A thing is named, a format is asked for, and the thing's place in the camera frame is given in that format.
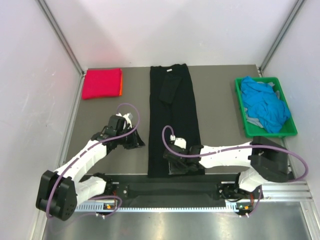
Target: black garment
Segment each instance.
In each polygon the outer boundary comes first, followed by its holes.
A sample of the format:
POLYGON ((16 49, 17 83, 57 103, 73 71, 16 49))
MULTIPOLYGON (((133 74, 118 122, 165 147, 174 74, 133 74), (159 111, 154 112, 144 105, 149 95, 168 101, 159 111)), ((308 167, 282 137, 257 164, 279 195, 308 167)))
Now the black garment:
MULTIPOLYGON (((150 70, 148 177, 151 178, 170 177, 169 163, 163 158, 165 146, 162 142, 162 130, 166 125, 173 127, 177 138, 186 140, 187 149, 201 144, 195 95, 186 64, 152 66, 150 70)), ((168 143, 168 129, 165 138, 168 143)), ((204 170, 199 170, 189 172, 188 175, 204 173, 204 170)))

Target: blue cloth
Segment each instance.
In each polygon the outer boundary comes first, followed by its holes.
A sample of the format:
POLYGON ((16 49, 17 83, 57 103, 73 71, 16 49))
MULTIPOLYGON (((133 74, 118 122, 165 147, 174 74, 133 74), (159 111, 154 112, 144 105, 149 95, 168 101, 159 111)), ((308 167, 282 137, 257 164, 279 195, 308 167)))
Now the blue cloth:
POLYGON ((267 83, 257 83, 246 76, 241 81, 241 97, 247 114, 259 119, 268 133, 279 133, 291 113, 267 83))

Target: red cloth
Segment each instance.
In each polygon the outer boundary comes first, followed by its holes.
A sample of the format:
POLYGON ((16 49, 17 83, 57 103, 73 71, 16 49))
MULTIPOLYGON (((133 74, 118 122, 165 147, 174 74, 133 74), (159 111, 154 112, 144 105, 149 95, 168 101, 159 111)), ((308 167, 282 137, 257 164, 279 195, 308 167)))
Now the red cloth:
POLYGON ((118 97, 122 95, 122 70, 89 69, 84 77, 82 99, 118 97))

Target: green basket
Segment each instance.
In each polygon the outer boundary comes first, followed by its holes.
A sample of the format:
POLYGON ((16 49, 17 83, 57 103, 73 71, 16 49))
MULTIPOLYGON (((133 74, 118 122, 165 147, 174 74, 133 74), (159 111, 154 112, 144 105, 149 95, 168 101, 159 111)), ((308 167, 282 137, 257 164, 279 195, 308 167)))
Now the green basket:
MULTIPOLYGON (((242 120, 244 123, 244 132, 247 138, 252 138, 254 136, 264 136, 268 138, 284 138, 286 136, 295 136, 298 134, 294 119, 292 116, 285 122, 282 129, 278 133, 269 133, 264 128, 258 127, 250 122, 247 122, 246 113, 244 109, 244 104, 241 98, 241 81, 242 77, 235 79, 235 91, 238 97, 242 120)), ((263 82, 263 83, 274 83, 273 90, 280 92, 280 100, 284 101, 285 104, 288 106, 284 92, 280 86, 280 82, 276 77, 253 77, 252 78, 256 82, 263 82)))

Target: white wall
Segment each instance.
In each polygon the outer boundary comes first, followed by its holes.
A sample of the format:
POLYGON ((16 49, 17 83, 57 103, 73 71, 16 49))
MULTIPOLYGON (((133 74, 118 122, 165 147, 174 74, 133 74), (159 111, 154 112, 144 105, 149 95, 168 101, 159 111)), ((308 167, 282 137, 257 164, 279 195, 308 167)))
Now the white wall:
POLYGON ((298 135, 290 150, 309 164, 307 182, 320 211, 320 1, 308 0, 276 51, 264 75, 279 78, 298 135))
POLYGON ((83 68, 260 65, 296 0, 46 0, 83 68))
POLYGON ((0 10, 0 239, 30 236, 40 177, 54 169, 79 75, 35 0, 0 10))

